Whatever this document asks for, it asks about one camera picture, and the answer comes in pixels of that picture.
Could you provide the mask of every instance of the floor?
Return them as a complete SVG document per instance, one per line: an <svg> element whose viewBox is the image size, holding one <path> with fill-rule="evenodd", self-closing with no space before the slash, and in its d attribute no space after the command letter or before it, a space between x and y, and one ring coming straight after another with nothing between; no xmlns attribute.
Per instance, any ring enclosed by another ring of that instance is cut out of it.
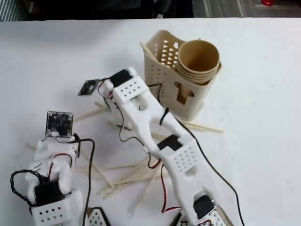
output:
<svg viewBox="0 0 301 226"><path fill-rule="evenodd" d="M301 17L301 1L275 0L272 7L261 0L193 0L194 17Z"/></svg>

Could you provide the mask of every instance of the cable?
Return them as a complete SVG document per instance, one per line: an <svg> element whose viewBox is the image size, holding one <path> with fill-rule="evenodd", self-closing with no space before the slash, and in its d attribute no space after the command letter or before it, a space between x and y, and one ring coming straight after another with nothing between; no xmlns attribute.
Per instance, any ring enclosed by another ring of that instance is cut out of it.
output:
<svg viewBox="0 0 301 226"><path fill-rule="evenodd" d="M212 225L211 220L205 220L205 221L203 221L202 223L200 223L200 224L198 224L198 225L205 225L206 223L209 223L209 226Z"/></svg>
<svg viewBox="0 0 301 226"><path fill-rule="evenodd" d="M159 86L158 92L157 92L157 100L158 100L159 104L161 104L161 102L160 102L160 93L161 93L162 85L163 85L162 83L147 85L148 87Z"/></svg>
<svg viewBox="0 0 301 226"><path fill-rule="evenodd" d="M163 207L162 207L162 210L161 210L162 213L164 213L166 203L167 203L167 190L166 190L164 179L163 179L163 167L164 167L164 165L162 164L162 167L161 167L161 182L162 182L163 193L164 193L164 203L163 203Z"/></svg>
<svg viewBox="0 0 301 226"><path fill-rule="evenodd" d="M165 186L165 183L164 183L164 178L163 178L163 167L164 167L164 165L162 164L162 167L161 167L161 182L162 182L163 193L164 193L164 203L163 203L161 212L162 213L167 213L167 212L170 212L170 211L173 211L173 210L180 210L181 208L179 206L174 206L174 207L170 207L170 208L165 209L166 205L167 205L167 189L166 189L166 186Z"/></svg>
<svg viewBox="0 0 301 226"><path fill-rule="evenodd" d="M116 107L119 110L119 112L121 114L121 117L122 117L122 126L121 126L120 131L119 131L119 138L120 138L120 140L122 142L126 142L126 141L134 138L134 139L138 140L140 142L140 144L142 144L142 146L144 146L144 144L142 143L142 141L139 138L137 138L137 137L132 136L132 137L129 137L128 139L125 139L125 140L122 138L122 131L124 129L124 124L125 124L124 115L123 115L121 109L119 108L119 106L116 103L114 103L114 104L116 105Z"/></svg>
<svg viewBox="0 0 301 226"><path fill-rule="evenodd" d="M79 140L67 142L68 144L74 144L74 143L80 143L80 142L84 142L84 141L92 142L92 151L91 151L91 155L90 155L89 170L88 170L88 195L87 195L86 206L85 206L85 210L84 210L82 226L85 226L86 214L87 214L87 209L88 209L88 204L89 204L89 199L90 199L90 194L91 194L91 169L92 169L92 161L93 161L93 155L94 155L94 150L95 150L95 141L92 139L86 138L86 139L79 139Z"/></svg>
<svg viewBox="0 0 301 226"><path fill-rule="evenodd" d="M23 169L23 170L19 170L19 171L16 171L16 172L12 173L12 175L10 177L11 191L14 194L16 194L17 196L19 196L21 199L23 199L25 202L27 202L27 204L29 205L29 211L31 212L31 208L34 207L35 204L31 203L30 200L27 198L27 196L21 195L15 189L14 177L15 177L15 175L20 174L20 173L31 173L31 174L33 174L34 176L36 176L38 178L40 184L45 183L48 179L45 176L43 176L43 175L39 174L38 172L33 171L31 169Z"/></svg>
<svg viewBox="0 0 301 226"><path fill-rule="evenodd" d="M190 129L188 129L183 123L181 123L179 120L177 120L178 123L196 140L198 148L200 149L203 157L205 158L206 162L209 164L209 166L213 169L213 171L233 190L233 192L235 193L236 196L236 202L237 202L237 208L238 208L238 213L239 213L239 218L241 221L241 224L243 226L245 226L242 214L241 214L241 210L240 210L240 205L239 205L239 198L238 198L238 194L237 191L235 190L235 188L215 169L215 167L211 164L211 162L208 160L207 156L205 155L203 149L201 148L201 145L198 142L198 139L196 138L196 136L190 131Z"/></svg>
<svg viewBox="0 0 301 226"><path fill-rule="evenodd" d="M158 159L158 162L155 164L155 165L153 165L153 166L150 166L150 162L151 162L151 154L150 153L148 153L149 154L149 161L148 161L148 163L147 163L147 166L150 168L150 169L154 169L154 168L157 168L158 167L158 165L160 164L160 162L161 162L161 159Z"/></svg>
<svg viewBox="0 0 301 226"><path fill-rule="evenodd" d="M53 156L53 158L55 158L57 156L62 156L62 155L67 155L70 157L70 168L71 168L72 167L72 157L68 153L59 153L59 154L56 154L55 156Z"/></svg>
<svg viewBox="0 0 301 226"><path fill-rule="evenodd" d="M49 179L50 179L50 174L51 174L52 166L53 166L53 162L51 163L50 168L49 168L49 172L48 172L48 178Z"/></svg>
<svg viewBox="0 0 301 226"><path fill-rule="evenodd" d="M164 120L164 118L165 118L165 116L167 115L168 112L169 112L169 108L167 107L164 111L164 114L163 114L162 118L160 119L160 122L159 122L160 126L162 126L162 122L163 122L163 120Z"/></svg>
<svg viewBox="0 0 301 226"><path fill-rule="evenodd" d="M100 83L99 87L97 88L99 95L101 95L104 99L109 99L108 97L105 97L104 95L101 94L101 92L99 91L100 87L102 86L102 84L104 83L104 81L108 80L110 78L104 78L99 80L99 82L97 83L97 85Z"/></svg>

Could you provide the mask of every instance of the red object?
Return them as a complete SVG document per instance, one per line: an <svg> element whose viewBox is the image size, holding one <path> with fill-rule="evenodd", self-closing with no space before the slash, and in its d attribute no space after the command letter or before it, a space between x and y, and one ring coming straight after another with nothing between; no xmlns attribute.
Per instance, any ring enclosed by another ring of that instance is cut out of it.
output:
<svg viewBox="0 0 301 226"><path fill-rule="evenodd" d="M261 0L261 3L266 6L273 6L275 0Z"/></svg>

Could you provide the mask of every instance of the black wire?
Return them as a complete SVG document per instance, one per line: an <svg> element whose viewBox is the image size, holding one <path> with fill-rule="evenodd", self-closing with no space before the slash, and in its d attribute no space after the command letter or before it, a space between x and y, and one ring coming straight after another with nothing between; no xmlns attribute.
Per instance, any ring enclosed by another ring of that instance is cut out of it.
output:
<svg viewBox="0 0 301 226"><path fill-rule="evenodd" d="M99 88L100 88L101 85L104 83L104 81L106 81L106 80L108 80L108 79L110 79L110 78L104 78L104 79L101 79L101 80L99 80L99 82L98 82L97 85L96 85L96 86L98 86L98 84L100 83L100 85L97 87L97 91L98 91L99 95L101 95L101 96L103 97L103 99L108 99L108 98L105 97L104 95L102 95L102 94L100 93Z"/></svg>
<svg viewBox="0 0 301 226"><path fill-rule="evenodd" d="M27 196L21 195L15 189L14 177L15 177L15 175L20 174L20 173L31 173L31 174L33 174L34 176L36 176L38 178L40 184L45 183L48 179L45 176L43 176L43 175L39 174L38 172L33 171L31 169L23 169L23 170L19 170L19 171L16 171L16 172L12 173L12 175L10 177L10 188L11 188L11 191L14 194L16 194L17 196L19 196L21 199L23 199L25 202L27 202L27 204L30 207L29 210L31 212L31 208L34 207L35 204L31 203L30 200L27 198Z"/></svg>
<svg viewBox="0 0 301 226"><path fill-rule="evenodd" d="M161 101L160 101L160 93L161 93L162 85L163 85L162 83L147 85L148 87L159 86L158 92L157 92L157 100L158 100L159 104L161 104Z"/></svg>
<svg viewBox="0 0 301 226"><path fill-rule="evenodd" d="M80 142L84 142L84 141L92 142L92 151L91 151L91 155L90 155L89 171L88 171L88 195L87 195L86 206L85 206L85 210L84 210L82 226L85 226L86 214L87 214L88 204L89 204L89 199L90 199L90 194L91 194L91 169L92 169L92 161L93 161L93 155L94 155L94 150L95 150L95 141L92 139L86 138L86 139L79 139L79 140L67 142L68 144L74 144L74 143L80 143Z"/></svg>
<svg viewBox="0 0 301 226"><path fill-rule="evenodd" d="M164 114L163 114L162 118L160 119L160 122L159 122L160 126L162 125L162 122L163 122L163 120L164 120L164 118L165 118L165 116L167 115L168 112L169 112L169 108L167 107L164 111Z"/></svg>
<svg viewBox="0 0 301 226"><path fill-rule="evenodd" d="M135 136L129 137L128 139L125 139L125 140L122 139L121 133L122 133L122 131L124 129L124 123L125 123L124 115L123 115L121 109L119 108L119 106L116 103L114 103L114 104L116 105L117 109L120 111L120 114L121 114L121 117L122 117L122 126L121 126L120 131L119 131L119 138L120 138L120 140L122 142L126 142L126 141L134 138L134 139L138 140L140 142L140 144L142 144L144 146L144 144L142 143L142 141L139 138L135 137Z"/></svg>
<svg viewBox="0 0 301 226"><path fill-rule="evenodd" d="M233 190L233 192L235 193L236 196L236 202L237 202L237 208L238 208L238 213L239 213L239 218L241 221L241 224L243 226L245 226L242 214L241 214L241 210L240 210L240 205L239 205L239 198L238 198L238 193L235 190L235 188L230 184L230 182L228 182L216 169L215 167L211 164L211 162L208 160L207 156L205 155L205 153L203 152L203 149L201 148L201 145L198 142L198 139L196 138L196 136L190 131L190 129L188 129L183 123L181 123L179 120L177 120L178 123L196 140L198 148L200 149L203 157L205 158L205 160L207 161L207 163L209 164L209 166L213 169L213 171Z"/></svg>

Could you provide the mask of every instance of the white plastic bracket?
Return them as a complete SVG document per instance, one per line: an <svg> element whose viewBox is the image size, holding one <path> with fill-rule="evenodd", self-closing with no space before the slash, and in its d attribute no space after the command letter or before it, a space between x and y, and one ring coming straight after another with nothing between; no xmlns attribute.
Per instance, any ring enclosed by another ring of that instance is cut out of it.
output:
<svg viewBox="0 0 301 226"><path fill-rule="evenodd" d="M174 151L170 147L159 149L151 137L150 123L159 123L165 110L151 94L140 77L134 77L113 89L115 102L125 118L133 125L139 139L154 157L161 159L173 183L174 193L186 218L196 225L198 217L194 211L194 198L204 194L200 176L202 155L195 139L177 122L171 113L167 113L162 126L176 135L181 148Z"/></svg>

